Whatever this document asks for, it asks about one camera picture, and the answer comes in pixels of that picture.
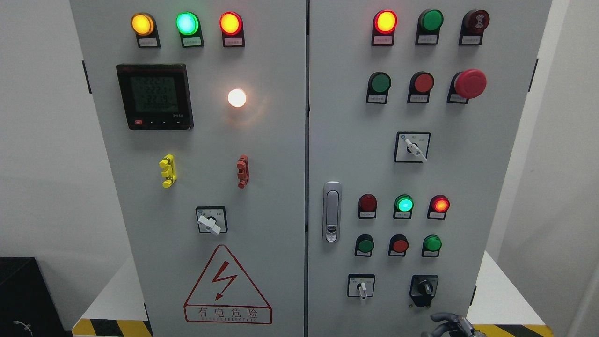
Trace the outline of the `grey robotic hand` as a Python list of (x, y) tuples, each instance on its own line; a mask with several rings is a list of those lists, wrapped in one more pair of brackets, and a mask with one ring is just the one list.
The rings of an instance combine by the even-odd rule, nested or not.
[(445, 321), (445, 323), (437, 326), (432, 332), (422, 331), (421, 337), (441, 337), (445, 333), (449, 333), (450, 337), (487, 337), (485, 333), (475, 330), (469, 320), (462, 315), (438, 312), (432, 314), (430, 318), (434, 322)]

